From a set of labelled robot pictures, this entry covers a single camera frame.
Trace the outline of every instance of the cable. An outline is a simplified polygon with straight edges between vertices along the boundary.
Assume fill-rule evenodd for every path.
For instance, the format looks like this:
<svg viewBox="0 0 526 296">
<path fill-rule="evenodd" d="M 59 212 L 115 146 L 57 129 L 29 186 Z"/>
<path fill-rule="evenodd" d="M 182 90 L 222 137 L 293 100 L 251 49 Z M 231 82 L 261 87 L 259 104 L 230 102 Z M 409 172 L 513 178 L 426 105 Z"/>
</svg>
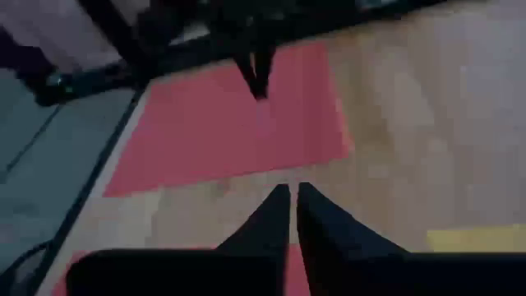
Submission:
<svg viewBox="0 0 526 296">
<path fill-rule="evenodd" d="M 59 105 L 54 111 L 46 118 L 44 123 L 40 126 L 39 130 L 31 137 L 30 141 L 25 144 L 24 147 L 16 154 L 15 158 L 6 165 L 6 168 L 0 174 L 0 183 L 5 183 L 11 171 L 16 167 L 25 153 L 33 146 L 33 144 L 39 139 L 39 137 L 48 129 L 49 124 L 53 121 L 58 112 L 62 109 L 63 105 Z"/>
<path fill-rule="evenodd" d="M 16 271 L 25 261 L 30 259 L 36 253 L 46 249 L 51 244 L 51 240 L 40 243 L 30 250 L 20 255 L 2 274 L 0 274 L 0 294 L 8 295 L 16 280 Z"/>
</svg>

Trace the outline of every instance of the gray floor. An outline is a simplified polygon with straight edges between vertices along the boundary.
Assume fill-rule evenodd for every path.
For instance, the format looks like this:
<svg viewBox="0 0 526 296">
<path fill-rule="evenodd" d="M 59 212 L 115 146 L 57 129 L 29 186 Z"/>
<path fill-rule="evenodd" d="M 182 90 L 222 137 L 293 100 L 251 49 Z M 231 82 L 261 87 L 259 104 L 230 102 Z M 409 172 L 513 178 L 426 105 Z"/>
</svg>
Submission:
<svg viewBox="0 0 526 296">
<path fill-rule="evenodd" d="M 111 90 L 67 104 L 0 180 L 0 272 L 54 236 L 133 95 Z M 0 173 L 54 108 L 40 108 L 0 69 Z"/>
</svg>

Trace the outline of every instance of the wooden floor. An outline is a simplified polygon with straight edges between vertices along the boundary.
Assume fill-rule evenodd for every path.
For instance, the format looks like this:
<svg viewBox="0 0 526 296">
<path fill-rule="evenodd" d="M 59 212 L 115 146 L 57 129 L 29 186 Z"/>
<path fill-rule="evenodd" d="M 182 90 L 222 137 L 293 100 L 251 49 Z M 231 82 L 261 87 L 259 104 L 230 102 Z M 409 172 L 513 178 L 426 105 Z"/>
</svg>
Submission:
<svg viewBox="0 0 526 296">
<path fill-rule="evenodd" d="M 294 195 L 312 182 L 410 251 L 430 250 L 432 229 L 526 223 L 526 2 L 446 4 L 319 39 L 355 141 L 347 159 L 91 198 L 51 278 L 75 250 L 213 247 L 277 183 Z"/>
</svg>

